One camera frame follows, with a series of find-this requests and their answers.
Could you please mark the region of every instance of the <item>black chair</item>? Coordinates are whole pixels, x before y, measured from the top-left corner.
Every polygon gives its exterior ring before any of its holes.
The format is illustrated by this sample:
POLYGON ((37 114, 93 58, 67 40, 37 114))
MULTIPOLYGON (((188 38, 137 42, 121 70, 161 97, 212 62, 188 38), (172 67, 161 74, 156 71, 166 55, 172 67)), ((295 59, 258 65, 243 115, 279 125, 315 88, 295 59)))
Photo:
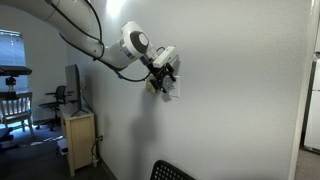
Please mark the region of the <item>black chair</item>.
MULTIPOLYGON (((5 141, 11 141, 13 140, 13 135, 10 134, 10 132, 13 130, 13 128, 3 128, 0 129, 0 142, 5 141)), ((10 145, 8 147, 2 147, 2 144, 0 144, 0 152, 4 152, 10 149, 18 148, 19 145, 10 145)))
POLYGON ((42 122, 41 124, 38 124, 36 129, 40 129, 40 125, 50 122, 51 123, 50 131, 53 131, 54 124, 55 123, 59 124, 59 119, 60 119, 58 117, 59 106, 61 104, 66 104, 65 90, 66 90, 66 86, 58 86, 56 89, 56 92, 45 94, 45 95, 52 95, 55 98, 55 101, 49 102, 49 103, 44 103, 44 104, 39 104, 39 106, 41 108, 49 108, 49 109, 54 110, 55 118, 51 119, 49 121, 42 122))
POLYGON ((152 169, 150 180, 195 180, 172 164, 158 160, 152 169))

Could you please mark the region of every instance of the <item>white robotic arm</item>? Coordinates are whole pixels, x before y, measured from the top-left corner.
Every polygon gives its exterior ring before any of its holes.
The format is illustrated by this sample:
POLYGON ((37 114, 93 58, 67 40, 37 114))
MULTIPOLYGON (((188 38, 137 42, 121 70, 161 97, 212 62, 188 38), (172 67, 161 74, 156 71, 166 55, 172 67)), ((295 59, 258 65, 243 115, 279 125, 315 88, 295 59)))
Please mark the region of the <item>white robotic arm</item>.
POLYGON ((102 62, 118 75, 119 71, 137 59, 140 59, 154 75, 151 83, 156 90, 166 90, 162 80, 169 75, 174 81, 173 68, 168 61, 176 56, 175 47, 169 46, 158 55, 141 27, 134 21, 122 28, 120 40, 107 47, 102 35, 96 38, 90 35, 92 21, 97 14, 88 0, 0 0, 0 5, 23 10, 52 25, 61 37, 74 48, 102 62))

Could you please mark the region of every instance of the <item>chair backrest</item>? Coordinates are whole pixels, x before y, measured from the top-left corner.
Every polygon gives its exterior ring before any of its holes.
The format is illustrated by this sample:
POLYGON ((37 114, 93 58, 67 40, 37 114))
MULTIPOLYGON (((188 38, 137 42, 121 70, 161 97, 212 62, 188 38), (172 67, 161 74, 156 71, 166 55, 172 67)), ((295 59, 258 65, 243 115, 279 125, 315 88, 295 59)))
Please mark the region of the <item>chair backrest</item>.
POLYGON ((19 115, 22 113, 31 113, 32 92, 17 94, 17 99, 0 99, 0 110, 2 116, 19 115))
POLYGON ((65 95, 66 86, 58 86, 56 89, 55 98, 59 103, 66 103, 66 95, 65 95))
POLYGON ((158 160, 152 170, 150 180, 195 180, 172 164, 158 160))

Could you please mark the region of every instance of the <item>gray floor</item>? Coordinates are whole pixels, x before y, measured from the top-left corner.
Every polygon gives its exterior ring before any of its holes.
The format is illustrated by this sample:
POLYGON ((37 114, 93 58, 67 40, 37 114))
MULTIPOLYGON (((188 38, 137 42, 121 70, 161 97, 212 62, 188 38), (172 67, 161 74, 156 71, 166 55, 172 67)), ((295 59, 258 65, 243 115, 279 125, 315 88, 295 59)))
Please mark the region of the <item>gray floor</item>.
POLYGON ((320 155, 299 150, 295 180, 320 180, 320 155))
POLYGON ((13 134, 16 137, 13 142, 22 147, 0 153, 1 180, 108 179, 100 164, 96 168, 87 166, 78 169, 75 177, 70 177, 67 158, 56 154, 56 139, 61 135, 59 127, 50 132, 43 126, 41 130, 35 130, 36 138, 31 138, 29 130, 15 130, 13 134))

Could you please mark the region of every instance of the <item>small wooden cabinet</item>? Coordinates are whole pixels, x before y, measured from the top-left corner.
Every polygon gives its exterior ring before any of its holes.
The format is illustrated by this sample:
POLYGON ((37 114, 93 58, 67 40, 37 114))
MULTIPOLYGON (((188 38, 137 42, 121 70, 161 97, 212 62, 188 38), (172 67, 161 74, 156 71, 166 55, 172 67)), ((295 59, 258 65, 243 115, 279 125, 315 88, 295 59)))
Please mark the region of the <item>small wooden cabinet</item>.
POLYGON ((91 148, 95 142, 94 114, 86 109, 86 112, 78 112, 72 104, 60 107, 62 135, 68 144, 68 162, 71 177, 75 170, 92 163, 91 148))

